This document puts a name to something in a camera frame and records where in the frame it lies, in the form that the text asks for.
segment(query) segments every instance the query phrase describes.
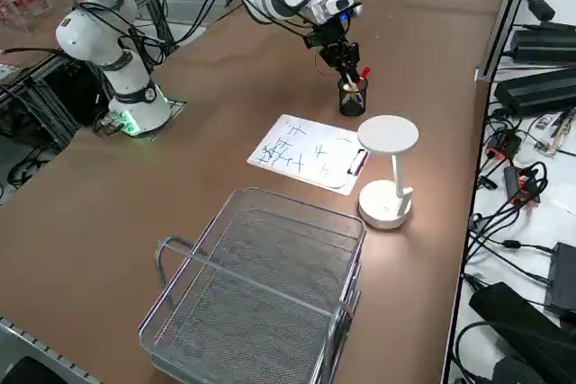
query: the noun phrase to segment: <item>desk lamp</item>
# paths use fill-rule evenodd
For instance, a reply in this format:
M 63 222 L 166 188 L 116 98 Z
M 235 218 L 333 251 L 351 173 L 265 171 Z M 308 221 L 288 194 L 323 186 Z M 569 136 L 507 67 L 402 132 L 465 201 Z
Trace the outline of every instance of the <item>desk lamp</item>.
M 416 125 L 399 116 L 372 117 L 358 129 L 360 144 L 370 152 L 391 155 L 394 170 L 394 182 L 376 180 L 360 191 L 360 215 L 374 228 L 397 228 L 410 213 L 413 190 L 402 184 L 401 154 L 410 150 L 418 137 Z

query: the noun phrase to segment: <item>metal frame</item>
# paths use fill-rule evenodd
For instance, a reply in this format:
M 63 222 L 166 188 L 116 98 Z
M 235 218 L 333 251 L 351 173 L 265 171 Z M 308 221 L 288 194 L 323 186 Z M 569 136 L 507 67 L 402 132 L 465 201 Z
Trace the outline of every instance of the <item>metal frame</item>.
M 16 339 L 18 339 L 19 341 L 21 341 L 25 344 L 28 344 L 33 349 L 38 350 L 39 353 L 46 355 L 47 356 L 47 359 L 46 359 L 47 363 L 52 363 L 53 367 L 56 367 L 56 364 L 57 364 L 58 366 L 65 368 L 64 371 L 67 371 L 67 372 L 73 374 L 72 376 L 76 376 L 79 378 L 79 380 L 83 380 L 89 384 L 102 384 L 94 376 L 90 375 L 90 373 L 79 368 L 75 363 L 71 362 L 69 359 L 67 359 L 63 355 L 58 354 L 56 351 L 52 350 L 46 344 L 43 344 L 42 342 L 40 342 L 34 336 L 26 333 L 21 328 L 16 327 L 13 322 L 0 316 L 0 332 L 3 330 L 7 334 L 9 334 L 10 336 L 15 337 Z
M 494 77 L 521 1 L 502 0 L 481 65 L 476 69 L 476 81 L 490 83 Z

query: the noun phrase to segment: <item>pen holder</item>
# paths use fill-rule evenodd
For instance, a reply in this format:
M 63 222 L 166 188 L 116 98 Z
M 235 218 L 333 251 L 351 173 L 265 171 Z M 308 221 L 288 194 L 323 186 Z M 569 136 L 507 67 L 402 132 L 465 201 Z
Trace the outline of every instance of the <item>pen holder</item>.
M 366 111 L 368 80 L 360 78 L 356 86 L 357 90 L 354 90 L 347 81 L 338 81 L 340 112 L 347 117 L 361 116 Z

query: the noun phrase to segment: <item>metal basket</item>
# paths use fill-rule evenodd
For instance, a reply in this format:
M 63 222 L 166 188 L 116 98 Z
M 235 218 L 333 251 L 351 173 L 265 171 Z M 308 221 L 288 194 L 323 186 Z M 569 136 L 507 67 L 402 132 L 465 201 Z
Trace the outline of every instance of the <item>metal basket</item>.
M 164 290 L 140 343 L 182 382 L 329 383 L 360 297 L 364 237 L 361 219 L 236 191 L 195 245 L 160 242 Z M 168 284 L 166 248 L 186 257 Z

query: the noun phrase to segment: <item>green led light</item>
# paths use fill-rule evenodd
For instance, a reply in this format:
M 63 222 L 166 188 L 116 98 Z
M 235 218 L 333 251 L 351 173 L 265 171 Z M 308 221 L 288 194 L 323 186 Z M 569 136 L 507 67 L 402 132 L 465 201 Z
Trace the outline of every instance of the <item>green led light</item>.
M 122 128 L 124 132 L 134 135 L 140 131 L 140 126 L 138 126 L 138 123 L 134 121 L 134 118 L 132 117 L 130 112 L 128 111 L 122 112 L 122 117 L 126 120 L 124 123 L 124 127 Z

